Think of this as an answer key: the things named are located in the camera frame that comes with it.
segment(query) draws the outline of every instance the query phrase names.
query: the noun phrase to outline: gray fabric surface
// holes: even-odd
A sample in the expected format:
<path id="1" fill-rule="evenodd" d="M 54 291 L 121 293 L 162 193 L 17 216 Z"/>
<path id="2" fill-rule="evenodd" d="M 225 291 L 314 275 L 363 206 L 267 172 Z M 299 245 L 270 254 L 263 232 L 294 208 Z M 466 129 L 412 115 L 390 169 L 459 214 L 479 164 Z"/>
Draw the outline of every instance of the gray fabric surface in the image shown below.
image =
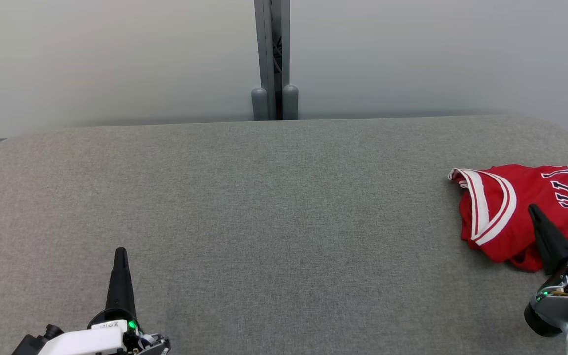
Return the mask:
<path id="1" fill-rule="evenodd" d="M 0 354 L 103 309 L 129 252 L 174 354 L 559 355 L 544 280 L 460 241 L 451 168 L 568 164 L 517 117 L 82 128 L 0 143 Z"/>

